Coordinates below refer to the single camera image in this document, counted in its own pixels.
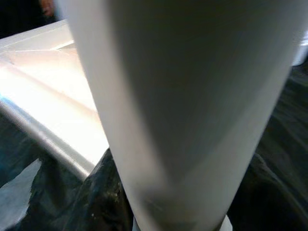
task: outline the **silver metal surface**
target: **silver metal surface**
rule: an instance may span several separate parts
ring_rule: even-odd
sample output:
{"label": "silver metal surface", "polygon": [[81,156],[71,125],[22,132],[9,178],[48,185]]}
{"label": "silver metal surface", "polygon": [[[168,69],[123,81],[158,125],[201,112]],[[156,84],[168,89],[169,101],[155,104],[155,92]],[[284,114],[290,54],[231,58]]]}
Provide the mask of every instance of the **silver metal surface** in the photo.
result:
{"label": "silver metal surface", "polygon": [[35,139],[55,159],[81,180],[91,173],[94,166],[67,143],[63,142],[43,125],[30,117],[10,100],[0,95],[0,112],[15,123],[22,131]]}

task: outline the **white cylindrical tube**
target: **white cylindrical tube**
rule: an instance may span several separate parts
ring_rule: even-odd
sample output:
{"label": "white cylindrical tube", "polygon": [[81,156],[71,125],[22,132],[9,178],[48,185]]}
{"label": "white cylindrical tube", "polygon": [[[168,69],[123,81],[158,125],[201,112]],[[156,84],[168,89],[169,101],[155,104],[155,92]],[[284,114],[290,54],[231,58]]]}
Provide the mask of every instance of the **white cylindrical tube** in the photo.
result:
{"label": "white cylindrical tube", "polygon": [[63,4],[140,229],[217,229],[307,28],[308,2]]}

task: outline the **dark cloth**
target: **dark cloth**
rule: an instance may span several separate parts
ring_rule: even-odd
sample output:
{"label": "dark cloth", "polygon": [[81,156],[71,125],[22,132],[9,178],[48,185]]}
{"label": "dark cloth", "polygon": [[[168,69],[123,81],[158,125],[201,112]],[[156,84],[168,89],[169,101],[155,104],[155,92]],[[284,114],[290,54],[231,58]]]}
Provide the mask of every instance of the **dark cloth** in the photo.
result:
{"label": "dark cloth", "polygon": [[235,231],[308,230],[308,62],[293,67],[228,215]]}
{"label": "dark cloth", "polygon": [[109,149],[82,183],[0,114],[0,188],[36,159],[42,166],[27,214],[8,231],[131,231],[133,214]]}

